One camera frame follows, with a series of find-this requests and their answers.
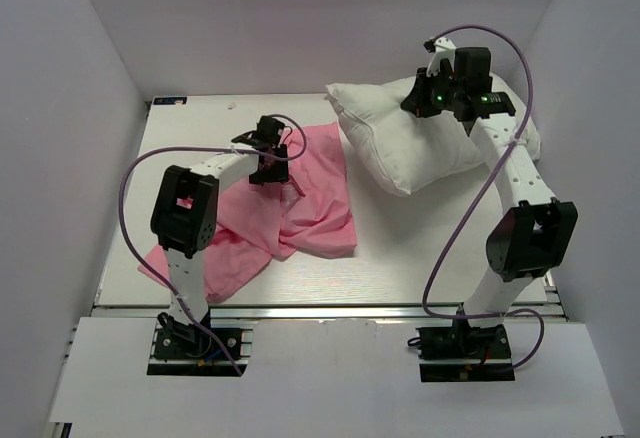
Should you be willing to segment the pink pillowcase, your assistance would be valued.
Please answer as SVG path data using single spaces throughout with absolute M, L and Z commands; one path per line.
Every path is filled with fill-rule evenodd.
M 357 246 L 346 162 L 337 124 L 304 129 L 307 148 L 289 163 L 289 181 L 263 186 L 240 181 L 219 198 L 216 233 L 204 250 L 204 294 L 221 303 L 249 283 L 272 259 L 296 251 L 334 259 Z M 306 193 L 286 214 L 281 188 L 294 178 Z

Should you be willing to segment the white pillow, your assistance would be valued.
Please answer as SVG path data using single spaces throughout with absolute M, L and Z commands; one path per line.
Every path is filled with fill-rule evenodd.
M 419 119 L 401 109 L 413 84 L 404 78 L 382 85 L 326 86 L 347 141 L 378 185 L 396 196 L 484 163 L 452 113 Z

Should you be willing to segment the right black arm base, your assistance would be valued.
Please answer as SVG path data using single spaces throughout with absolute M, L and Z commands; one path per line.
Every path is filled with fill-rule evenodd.
M 511 382 L 512 353 L 503 325 L 417 328 L 407 346 L 417 352 L 422 383 Z

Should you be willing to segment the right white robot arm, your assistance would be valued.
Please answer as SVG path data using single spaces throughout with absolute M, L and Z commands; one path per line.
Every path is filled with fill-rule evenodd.
M 525 131 L 528 105 L 495 88 L 486 47 L 458 48 L 449 40 L 425 45 L 432 58 L 418 69 L 403 110 L 421 119 L 450 114 L 463 128 L 490 171 L 472 204 L 496 188 L 503 216 L 486 239 L 488 268 L 451 321 L 453 348 L 472 357 L 488 343 L 486 330 L 500 326 L 520 293 L 559 266 L 575 225 L 577 208 L 546 185 Z

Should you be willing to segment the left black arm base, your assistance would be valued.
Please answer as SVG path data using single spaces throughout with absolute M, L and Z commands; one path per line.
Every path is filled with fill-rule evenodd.
M 223 325 L 211 331 L 225 345 L 241 372 L 251 355 L 253 330 Z M 177 322 L 166 312 L 157 316 L 148 376 L 234 377 L 239 378 L 222 347 L 193 324 Z

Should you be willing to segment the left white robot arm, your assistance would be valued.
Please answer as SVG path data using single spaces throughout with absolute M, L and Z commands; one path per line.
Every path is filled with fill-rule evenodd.
M 240 181 L 286 182 L 290 158 L 283 133 L 296 125 L 285 115 L 264 115 L 255 129 L 233 138 L 228 150 L 215 151 L 200 164 L 172 165 L 164 172 L 151 231 L 167 261 L 172 298 L 159 323 L 178 331 L 177 345 L 188 356 L 202 356 L 211 345 L 204 250 L 215 234 L 219 196 Z

